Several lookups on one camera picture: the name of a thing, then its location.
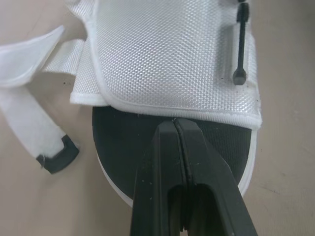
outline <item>black zipper pull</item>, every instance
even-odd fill
[[[244,50],[245,50],[246,23],[248,22],[249,17],[250,17],[249,4],[241,3],[238,7],[238,12],[237,12],[237,22],[240,23],[240,39],[239,39],[237,69],[235,70],[233,74],[233,83],[235,85],[243,85],[247,78],[246,71],[244,69]]]

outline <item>white webbing strap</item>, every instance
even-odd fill
[[[41,37],[0,47],[0,109],[34,158],[53,157],[63,149],[65,133],[24,86],[43,65],[43,71],[76,74],[84,41],[66,42],[52,53],[62,33],[59,27]]]
[[[57,72],[76,75],[85,41],[71,40],[57,44],[44,67],[43,72]]]

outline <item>floor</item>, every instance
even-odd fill
[[[0,44],[61,24],[65,38],[85,37],[63,0],[0,1]],[[315,235],[314,25],[313,0],[253,0],[263,126],[245,203],[260,236]],[[34,80],[30,90],[81,152],[51,176],[22,148],[0,113],[0,235],[128,235],[131,208],[98,164],[91,108],[67,102],[73,78],[41,74]]]

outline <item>black plastic clip jaw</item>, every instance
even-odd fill
[[[196,123],[157,127],[139,165],[130,236],[257,236],[230,167]]]
[[[62,137],[62,142],[64,148],[54,157],[39,155],[36,158],[41,166],[51,174],[57,173],[67,167],[79,153],[79,149],[67,135]]]

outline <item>black strap buckle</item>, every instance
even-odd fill
[[[48,170],[51,174],[59,172],[67,167],[79,153],[79,149],[67,135],[62,137],[62,142],[64,148],[54,157],[39,155],[36,158],[41,166]]]

